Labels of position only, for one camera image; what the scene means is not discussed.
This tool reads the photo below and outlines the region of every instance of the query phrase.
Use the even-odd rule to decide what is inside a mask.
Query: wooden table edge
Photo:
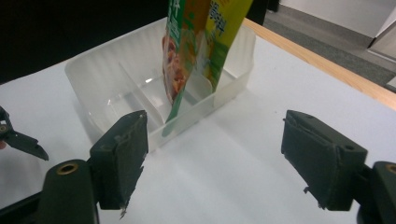
[[[356,75],[355,73],[333,63],[316,53],[301,47],[288,40],[287,38],[278,35],[265,27],[250,21],[244,20],[244,25],[252,29],[257,36],[262,39],[278,46],[279,48],[291,53],[292,55],[300,58],[301,60],[309,63],[323,72],[337,78],[338,80],[346,83],[350,87],[363,92],[364,94],[376,99],[382,104],[396,110],[396,94],[388,91],[387,89],[375,84],[374,82]]]

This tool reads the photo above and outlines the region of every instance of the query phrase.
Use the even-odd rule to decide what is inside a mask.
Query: plastic tray
[[[165,23],[166,19],[156,21],[90,49],[71,59],[65,68],[92,126],[100,133],[123,115],[146,110],[150,151],[234,98],[246,87],[253,66],[256,35],[242,26],[217,91],[208,93],[203,79],[191,75],[178,116],[165,123],[171,109],[162,72]]]

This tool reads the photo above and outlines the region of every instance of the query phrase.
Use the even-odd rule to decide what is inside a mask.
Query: white table
[[[0,208],[42,188],[59,162],[89,158],[97,136],[64,73],[65,63],[0,86],[15,130],[49,153],[42,161],[0,151]],[[311,114],[369,150],[367,164],[396,161],[396,112],[257,38],[247,89],[149,154],[127,215],[101,223],[356,223],[352,211],[318,209],[280,153],[286,110]]]

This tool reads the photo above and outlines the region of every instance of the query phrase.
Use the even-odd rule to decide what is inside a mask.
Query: food package
[[[227,53],[253,0],[170,0],[163,37],[163,82],[177,116],[192,73],[216,90]]]
[[[248,14],[253,0],[212,0],[205,26],[205,39],[198,57],[198,73],[211,83],[212,91],[219,84],[228,51]]]
[[[172,105],[196,64],[210,0],[170,0],[163,37],[163,78]]]

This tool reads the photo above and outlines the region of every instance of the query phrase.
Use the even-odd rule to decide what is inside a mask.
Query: gray floor
[[[380,86],[396,77],[396,63],[367,50],[368,36],[283,6],[263,26]]]

